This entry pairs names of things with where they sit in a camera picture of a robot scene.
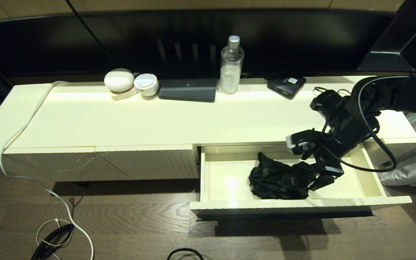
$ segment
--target white cable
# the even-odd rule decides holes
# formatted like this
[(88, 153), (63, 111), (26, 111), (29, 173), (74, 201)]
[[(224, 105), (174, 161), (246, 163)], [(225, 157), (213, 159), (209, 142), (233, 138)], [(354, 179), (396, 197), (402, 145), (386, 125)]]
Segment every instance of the white cable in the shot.
[[(68, 224), (70, 224), (70, 222), (68, 222), (67, 220), (64, 220), (64, 219), (58, 219), (58, 218), (56, 218), (56, 219), (51, 219), (51, 220), (49, 220), (49, 221), (46, 221), (43, 225), (41, 225), (41, 227), (39, 227), (38, 231), (36, 232), (36, 244), (37, 244), (37, 245), (39, 245), (38, 237), (39, 237), (39, 232), (41, 231), (41, 229), (43, 229), (43, 227), (44, 227), (46, 224), (51, 223), (51, 222), (53, 222), (53, 221), (55, 221), (55, 222), (57, 223), (57, 226), (60, 228), (60, 227), (61, 227), (61, 225), (60, 225), (60, 223), (59, 223), (59, 220), (60, 220), (60, 221), (63, 221), (63, 222), (66, 222), (66, 223), (68, 223)], [(72, 238), (72, 236), (73, 236), (73, 232), (70, 234), (70, 236), (68, 237), (68, 239), (67, 239), (65, 242), (63, 242), (62, 244), (59, 244), (59, 245), (54, 245), (54, 244), (51, 244), (51, 243), (49, 243), (49, 242), (45, 241), (44, 239), (41, 239), (41, 241), (42, 241), (42, 242), (45, 242), (46, 244), (48, 244), (48, 245), (50, 245), (50, 246), (53, 246), (53, 247), (61, 247), (61, 246), (65, 245), (65, 244), (67, 244), (68, 242), (70, 242), (70, 239)], [(52, 253), (52, 255), (53, 255), (53, 256), (55, 256), (58, 260), (61, 260), (61, 258), (60, 258), (60, 257), (58, 257), (55, 253)]]
[(10, 175), (6, 172), (4, 164), (3, 164), (3, 153), (6, 150), (7, 146), (10, 145), (10, 143), (12, 143), (15, 139), (17, 139), (17, 137), (25, 130), (25, 128), (28, 127), (28, 125), (30, 124), (31, 120), (33, 119), (33, 117), (35, 116), (36, 112), (38, 112), (39, 107), (41, 106), (41, 104), (43, 103), (43, 101), (46, 99), (46, 97), (48, 96), (49, 92), (51, 91), (51, 89), (56, 86), (59, 83), (67, 83), (66, 81), (56, 81), (53, 82), (51, 84), (51, 86), (49, 86), (48, 90), (46, 91), (46, 93), (41, 97), (41, 99), (39, 99), (38, 104), (36, 105), (35, 110), (33, 111), (33, 113), (31, 114), (30, 118), (28, 118), (27, 122), (23, 125), (22, 128), (20, 128), (17, 132), (15, 132), (14, 135), (12, 135), (2, 146), (1, 150), (0, 150), (0, 167), (1, 170), (3, 171), (4, 175), (7, 177), (12, 177), (12, 178), (20, 178), (20, 179), (29, 179), (31, 181), (35, 181), (36, 183), (38, 183), (41, 188), (43, 188), (43, 190), (49, 192), (50, 194), (52, 194), (53, 196), (55, 196), (56, 198), (58, 198), (61, 202), (63, 202), (63, 204), (66, 207), (66, 210), (68, 212), (68, 217), (70, 218), (71, 223), (77, 228), (79, 229), (79, 231), (83, 232), (83, 234), (86, 236), (86, 238), (89, 241), (89, 244), (91, 245), (91, 260), (94, 260), (94, 245), (92, 244), (92, 240), (91, 237), (88, 235), (88, 233), (82, 229), (78, 224), (76, 224), (76, 222), (73, 220), (73, 216), (70, 212), (70, 208), (68, 207), (68, 204), (64, 201), (64, 199), (62, 199), (58, 194), (56, 194), (55, 192), (51, 191), (50, 189), (46, 188), (40, 181), (38, 181), (37, 179), (31, 178), (31, 177), (27, 177), (27, 176), (16, 176), (16, 175)]

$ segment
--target black coiled cable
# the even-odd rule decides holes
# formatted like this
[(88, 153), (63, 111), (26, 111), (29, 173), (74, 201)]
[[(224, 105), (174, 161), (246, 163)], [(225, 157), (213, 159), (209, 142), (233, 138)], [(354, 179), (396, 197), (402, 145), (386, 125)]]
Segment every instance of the black coiled cable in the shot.
[[(49, 234), (44, 241), (51, 242), (56, 237), (63, 235), (64, 233), (68, 232), (68, 235), (65, 237), (64, 241), (61, 243), (65, 243), (68, 238), (72, 235), (74, 225), (73, 224), (67, 224), (64, 226), (59, 227), (58, 229), (54, 230), (51, 234)], [(42, 241), (39, 246), (36, 248), (35, 253), (33, 253), (33, 256), (31, 257), (31, 260), (43, 260), (47, 259), (52, 255), (56, 250), (58, 250), (61, 247), (53, 247), (51, 245), (48, 245), (46, 242)]]

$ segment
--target black device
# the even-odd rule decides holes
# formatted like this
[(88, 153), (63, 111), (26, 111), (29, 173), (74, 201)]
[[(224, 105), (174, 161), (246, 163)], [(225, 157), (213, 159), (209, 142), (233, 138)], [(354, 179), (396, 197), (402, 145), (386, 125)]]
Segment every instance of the black device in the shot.
[(306, 79), (303, 77), (288, 77), (285, 79), (271, 79), (267, 82), (267, 87), (287, 99), (293, 99), (302, 89), (304, 83), (306, 83)]
[[(386, 172), (396, 166), (396, 159), (376, 136), (380, 125), (376, 117), (381, 110), (416, 113), (416, 77), (388, 76), (362, 79), (350, 96), (342, 97), (333, 90), (324, 91), (312, 100), (312, 110), (325, 117), (322, 131), (305, 130), (287, 136), (287, 147), (306, 160), (314, 155), (316, 174), (312, 190), (331, 184), (344, 174), (341, 163), (363, 171)], [(388, 154), (393, 164), (387, 169), (365, 169), (341, 160), (345, 154), (368, 138)]]
[(218, 79), (163, 79), (158, 97), (185, 101), (214, 102)]

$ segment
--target black plastic bag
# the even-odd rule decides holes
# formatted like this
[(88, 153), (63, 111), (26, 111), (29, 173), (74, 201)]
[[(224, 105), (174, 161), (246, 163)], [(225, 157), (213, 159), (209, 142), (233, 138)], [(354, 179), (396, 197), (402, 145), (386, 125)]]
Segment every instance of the black plastic bag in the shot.
[(251, 170), (251, 191), (261, 199), (306, 199), (316, 169), (305, 162), (293, 166), (258, 153), (259, 165)]

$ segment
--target cabinet top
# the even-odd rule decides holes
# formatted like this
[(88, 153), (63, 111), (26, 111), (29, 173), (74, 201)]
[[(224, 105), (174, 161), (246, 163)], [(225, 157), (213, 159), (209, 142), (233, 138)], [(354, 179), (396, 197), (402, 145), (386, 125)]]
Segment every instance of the cabinet top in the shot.
[[(8, 151), (283, 142), (287, 135), (322, 129), (324, 118), (309, 107), (316, 96), (314, 87), (351, 91), (365, 77), (308, 77), (293, 100), (269, 90), (264, 79), (242, 79), (238, 92), (217, 92), (214, 103), (144, 99), (140, 95), (114, 101), (103, 82), (61, 83), (51, 90)], [(13, 88), (0, 106), (0, 148), (28, 120), (49, 86)], [(378, 136), (385, 142), (416, 143), (416, 132), (403, 113), (383, 111), (378, 120)]]

